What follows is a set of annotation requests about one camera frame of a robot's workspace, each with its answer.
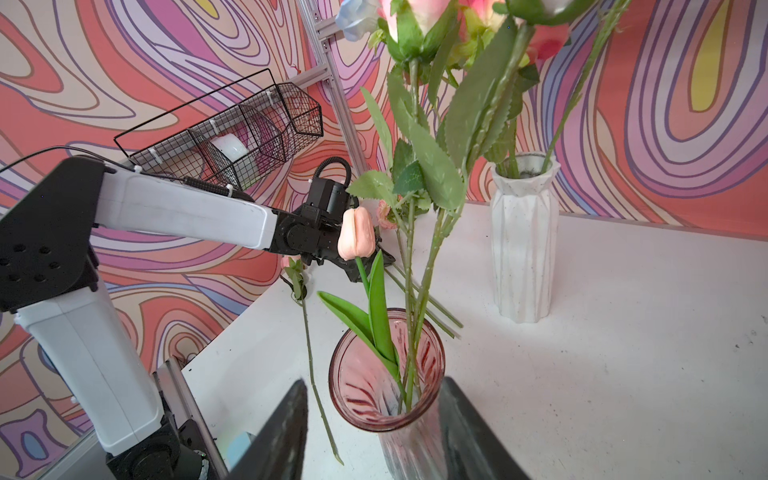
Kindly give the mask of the peach tulip stem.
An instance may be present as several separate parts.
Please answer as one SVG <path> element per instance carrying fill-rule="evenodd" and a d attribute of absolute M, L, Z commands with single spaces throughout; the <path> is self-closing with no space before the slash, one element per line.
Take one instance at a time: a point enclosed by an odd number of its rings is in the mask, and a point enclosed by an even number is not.
<path fill-rule="evenodd" d="M 383 252 L 370 213 L 364 207 L 344 212 L 337 250 L 342 259 L 354 261 L 361 275 L 368 309 L 328 292 L 319 292 L 322 303 L 338 317 L 378 358 L 394 381 L 402 384 L 400 360 L 394 345 L 386 303 Z"/>

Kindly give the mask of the light pink rose stem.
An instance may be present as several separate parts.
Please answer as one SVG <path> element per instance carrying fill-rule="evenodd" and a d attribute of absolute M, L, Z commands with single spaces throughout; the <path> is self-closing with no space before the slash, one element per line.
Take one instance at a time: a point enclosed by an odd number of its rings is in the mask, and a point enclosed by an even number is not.
<path fill-rule="evenodd" d="M 371 111 L 380 143 L 388 161 L 387 171 L 369 171 L 351 183 L 349 192 L 385 204 L 387 222 L 397 231 L 398 248 L 406 272 L 406 283 L 418 292 L 405 294 L 405 308 L 419 335 L 418 297 L 426 269 L 438 209 L 453 204 L 447 187 L 432 198 L 427 180 L 448 175 L 450 158 L 432 160 L 410 134 L 428 134 L 440 146 L 444 131 L 430 126 L 422 105 L 438 106 L 441 84 L 457 83 L 453 72 L 471 64 L 477 43 L 467 32 L 465 1 L 379 1 L 378 28 L 366 34 L 369 46 L 387 48 L 395 65 L 387 76 L 390 109 L 400 133 L 395 138 L 369 92 L 363 94 Z"/>

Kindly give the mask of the purple glass vase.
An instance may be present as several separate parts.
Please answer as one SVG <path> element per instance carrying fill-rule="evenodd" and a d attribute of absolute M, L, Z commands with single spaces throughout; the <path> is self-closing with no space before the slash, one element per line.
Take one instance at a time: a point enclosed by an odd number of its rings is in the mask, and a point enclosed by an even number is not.
<path fill-rule="evenodd" d="M 412 408 L 406 410 L 398 384 L 384 364 L 347 330 L 331 358 L 331 400 L 348 424 L 378 437 L 393 479 L 446 479 L 439 421 L 446 359 L 440 336 L 428 321 L 416 360 L 420 386 L 414 390 Z"/>

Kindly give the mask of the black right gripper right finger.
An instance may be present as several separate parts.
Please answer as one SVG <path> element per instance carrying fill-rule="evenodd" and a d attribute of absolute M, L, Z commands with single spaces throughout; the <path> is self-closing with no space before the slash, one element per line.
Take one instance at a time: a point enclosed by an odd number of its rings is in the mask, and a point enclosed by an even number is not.
<path fill-rule="evenodd" d="M 451 377 L 438 401 L 448 479 L 530 479 Z"/>

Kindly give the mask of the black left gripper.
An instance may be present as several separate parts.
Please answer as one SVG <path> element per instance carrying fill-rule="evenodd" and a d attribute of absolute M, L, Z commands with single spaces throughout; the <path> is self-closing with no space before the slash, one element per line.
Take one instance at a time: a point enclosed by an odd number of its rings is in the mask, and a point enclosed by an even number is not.
<path fill-rule="evenodd" d="M 344 168 L 342 183 L 321 176 L 325 167 L 332 164 Z M 305 202 L 292 212 L 276 212 L 276 229 L 269 251 L 298 255 L 307 265 L 328 261 L 340 267 L 350 281 L 359 282 L 361 275 L 356 263 L 342 259 L 337 251 L 344 212 L 359 205 L 359 200 L 347 193 L 351 179 L 351 167 L 346 160 L 341 157 L 324 160 L 311 179 Z"/>

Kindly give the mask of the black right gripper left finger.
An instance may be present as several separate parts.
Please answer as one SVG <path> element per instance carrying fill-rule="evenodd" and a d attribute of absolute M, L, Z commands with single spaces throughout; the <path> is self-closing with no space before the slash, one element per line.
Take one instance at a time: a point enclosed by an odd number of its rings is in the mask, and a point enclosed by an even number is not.
<path fill-rule="evenodd" d="M 307 434 L 307 387 L 303 380 L 297 380 L 230 471 L 227 479 L 300 479 Z"/>

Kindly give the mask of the pink peach flower stem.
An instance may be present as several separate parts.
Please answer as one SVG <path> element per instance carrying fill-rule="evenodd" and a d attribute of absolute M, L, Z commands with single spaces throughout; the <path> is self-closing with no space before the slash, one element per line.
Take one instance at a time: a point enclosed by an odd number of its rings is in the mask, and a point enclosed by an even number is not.
<path fill-rule="evenodd" d="M 593 40 L 589 57 L 587 58 L 580 72 L 578 81 L 574 86 L 572 94 L 569 97 L 568 103 L 563 112 L 563 116 L 561 118 L 560 124 L 558 125 L 555 131 L 555 134 L 553 136 L 552 142 L 550 143 L 549 148 L 546 152 L 544 163 L 541 169 L 542 173 L 547 173 L 550 170 L 550 166 L 553 163 L 553 156 L 554 156 L 554 150 L 555 150 L 556 144 L 560 139 L 561 135 L 563 134 L 568 117 L 570 116 L 573 109 L 580 102 L 582 98 L 583 88 L 591 74 L 593 67 L 595 66 L 597 60 L 600 58 L 600 55 L 604 47 L 608 43 L 608 40 L 610 39 L 611 35 L 618 27 L 621 17 L 629 9 L 629 6 L 631 3 L 632 3 L 631 0 L 615 1 L 609 9 L 605 10 L 602 13 L 602 17 L 599 23 L 599 28 L 595 34 L 595 38 Z"/>

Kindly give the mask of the white artificial rose stem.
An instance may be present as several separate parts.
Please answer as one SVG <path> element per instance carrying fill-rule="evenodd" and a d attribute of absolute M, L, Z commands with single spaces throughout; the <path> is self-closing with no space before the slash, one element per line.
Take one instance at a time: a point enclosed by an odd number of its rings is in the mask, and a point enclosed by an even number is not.
<path fill-rule="evenodd" d="M 378 0 L 343 0 L 335 24 L 346 40 L 359 41 L 378 28 L 379 9 Z"/>

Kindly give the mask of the white ribbed vase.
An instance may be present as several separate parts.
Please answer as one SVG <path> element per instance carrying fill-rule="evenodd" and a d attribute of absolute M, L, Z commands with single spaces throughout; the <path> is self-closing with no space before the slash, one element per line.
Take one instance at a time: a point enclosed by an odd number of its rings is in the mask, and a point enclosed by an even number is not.
<path fill-rule="evenodd" d="M 545 157 L 518 154 L 519 179 L 492 174 L 494 301 L 499 313 L 516 323 L 536 323 L 551 307 L 559 217 L 553 183 L 560 164 Z"/>

